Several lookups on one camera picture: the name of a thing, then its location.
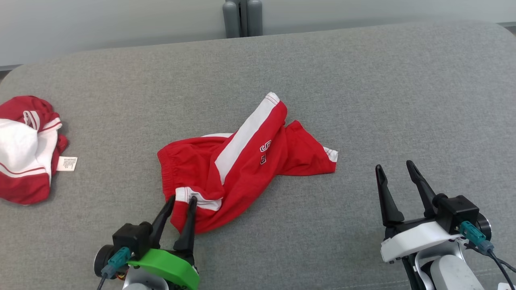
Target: couch cushion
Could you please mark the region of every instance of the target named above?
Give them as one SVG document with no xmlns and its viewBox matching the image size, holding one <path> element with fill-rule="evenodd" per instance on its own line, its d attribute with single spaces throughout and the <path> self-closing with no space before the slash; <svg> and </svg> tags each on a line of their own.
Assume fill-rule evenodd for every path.
<svg viewBox="0 0 516 290">
<path fill-rule="evenodd" d="M 516 264 L 516 39 L 495 24 L 412 23 L 76 53 L 21 66 L 0 102 L 32 94 L 60 113 L 77 156 L 33 206 L 0 202 L 2 289 L 93 289 L 93 257 L 163 205 L 156 153 L 235 131 L 269 91 L 325 146 L 335 174 L 278 176 L 240 217 L 196 238 L 200 289 L 409 289 L 380 255 L 375 165 L 407 219 L 423 207 L 405 168 L 463 194 Z M 177 231 L 167 225 L 162 246 Z M 466 252 L 486 288 L 504 280 Z M 121 289 L 108 281 L 104 289 Z"/>
</svg>

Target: red and white clothing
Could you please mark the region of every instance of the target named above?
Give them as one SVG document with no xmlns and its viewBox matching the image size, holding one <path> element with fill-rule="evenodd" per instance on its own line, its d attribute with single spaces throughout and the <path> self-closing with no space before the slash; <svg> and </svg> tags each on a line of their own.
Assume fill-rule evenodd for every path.
<svg viewBox="0 0 516 290">
<path fill-rule="evenodd" d="M 0 105 L 0 198 L 33 204 L 47 199 L 59 155 L 68 145 L 59 114 L 35 96 Z"/>
<path fill-rule="evenodd" d="M 188 202 L 197 202 L 196 233 L 236 218 L 275 175 L 335 172 L 337 151 L 323 147 L 298 121 L 285 127 L 287 108 L 268 93 L 234 134 L 176 141 L 158 152 L 166 200 L 175 195 L 171 222 L 181 231 Z"/>
</svg>

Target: black cable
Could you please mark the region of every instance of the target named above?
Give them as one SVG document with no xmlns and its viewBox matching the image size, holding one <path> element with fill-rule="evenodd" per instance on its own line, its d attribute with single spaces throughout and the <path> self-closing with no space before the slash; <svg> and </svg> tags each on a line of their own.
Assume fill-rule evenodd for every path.
<svg viewBox="0 0 516 290">
<path fill-rule="evenodd" d="M 509 287 L 511 287 L 511 290 L 516 290 L 516 289 L 514 289 L 514 284 L 512 283 L 511 278 L 509 278 L 509 274 L 507 274 L 507 272 L 503 268 L 502 264 L 500 263 L 500 261 L 498 260 L 496 255 L 493 253 L 493 250 L 489 249 L 487 251 L 487 254 L 489 255 L 489 257 L 491 257 L 491 259 L 494 260 L 494 262 L 496 263 L 498 268 L 500 268 L 500 271 L 502 271 L 502 274 L 504 275 L 505 280 L 507 280 L 507 283 L 509 283 Z"/>
<path fill-rule="evenodd" d="M 102 279 L 100 280 L 99 287 L 97 287 L 97 290 L 102 289 L 102 285 L 104 285 L 104 281 L 106 281 L 106 278 L 107 278 L 107 273 L 102 275 Z"/>
<path fill-rule="evenodd" d="M 466 245 L 466 249 L 472 249 L 473 251 L 475 251 L 475 252 L 477 252 L 477 253 L 479 253 L 479 254 L 482 254 L 482 253 L 480 252 L 480 250 L 478 250 L 478 248 L 477 248 L 477 247 L 475 247 L 475 246 L 471 246 L 470 244 L 465 244 L 465 245 Z M 511 271 L 513 271 L 514 273 L 516 273 L 516 268 L 512 267 L 509 263 L 505 262 L 504 260 L 502 260 L 502 259 L 500 259 L 500 258 L 497 258 L 497 259 L 498 259 L 498 261 L 499 261 L 502 265 L 505 265 L 509 270 L 511 270 Z"/>
</svg>

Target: care label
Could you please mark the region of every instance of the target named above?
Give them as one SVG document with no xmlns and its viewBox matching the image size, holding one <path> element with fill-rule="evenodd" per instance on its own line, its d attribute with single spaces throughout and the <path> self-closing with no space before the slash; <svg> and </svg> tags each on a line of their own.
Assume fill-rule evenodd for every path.
<svg viewBox="0 0 516 290">
<path fill-rule="evenodd" d="M 498 290 L 511 290 L 511 287 L 507 283 L 500 283 L 498 284 Z"/>
<path fill-rule="evenodd" d="M 59 157 L 57 171 L 74 171 L 77 164 L 77 157 Z"/>
</svg>

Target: white wall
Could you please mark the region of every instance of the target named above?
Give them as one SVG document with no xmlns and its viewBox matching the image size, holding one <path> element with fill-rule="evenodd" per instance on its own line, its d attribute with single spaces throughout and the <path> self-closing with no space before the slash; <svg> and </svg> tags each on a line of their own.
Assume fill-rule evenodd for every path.
<svg viewBox="0 0 516 290">
<path fill-rule="evenodd" d="M 262 0 L 264 34 L 412 21 L 516 21 L 516 0 Z"/>
<path fill-rule="evenodd" d="M 0 67 L 81 50 L 224 38 L 221 0 L 0 0 Z"/>
<path fill-rule="evenodd" d="M 516 21 L 515 0 L 262 0 L 264 34 Z M 224 38 L 224 0 L 0 0 L 0 69 L 65 53 Z"/>
</svg>

